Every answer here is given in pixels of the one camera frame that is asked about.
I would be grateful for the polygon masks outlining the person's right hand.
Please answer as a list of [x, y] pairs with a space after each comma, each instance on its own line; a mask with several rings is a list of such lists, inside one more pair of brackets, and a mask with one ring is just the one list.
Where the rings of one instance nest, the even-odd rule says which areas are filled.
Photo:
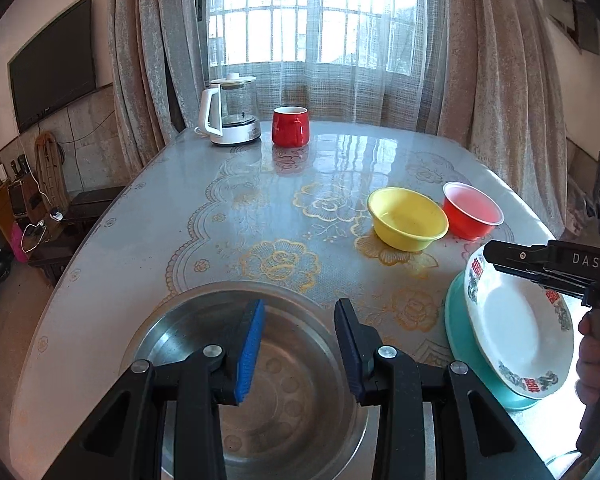
[[582, 318], [578, 330], [583, 338], [576, 366], [576, 391], [580, 401], [590, 406], [600, 398], [600, 341], [592, 335], [591, 315], [586, 314]]

